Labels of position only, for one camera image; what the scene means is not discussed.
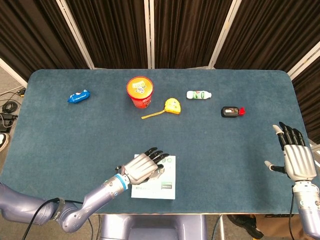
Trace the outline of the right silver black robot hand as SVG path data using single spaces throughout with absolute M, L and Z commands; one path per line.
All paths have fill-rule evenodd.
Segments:
M 277 166 L 266 160 L 264 164 L 267 168 L 286 174 L 294 182 L 312 181 L 317 176 L 315 161 L 302 133 L 281 121 L 272 128 L 283 152 L 284 166 Z

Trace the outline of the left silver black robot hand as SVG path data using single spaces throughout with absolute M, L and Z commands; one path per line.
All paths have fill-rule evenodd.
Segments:
M 157 147 L 152 147 L 130 162 L 117 166 L 115 173 L 127 176 L 131 185 L 139 185 L 150 179 L 158 179 L 165 172 L 165 167 L 160 162 L 169 154 L 157 149 Z

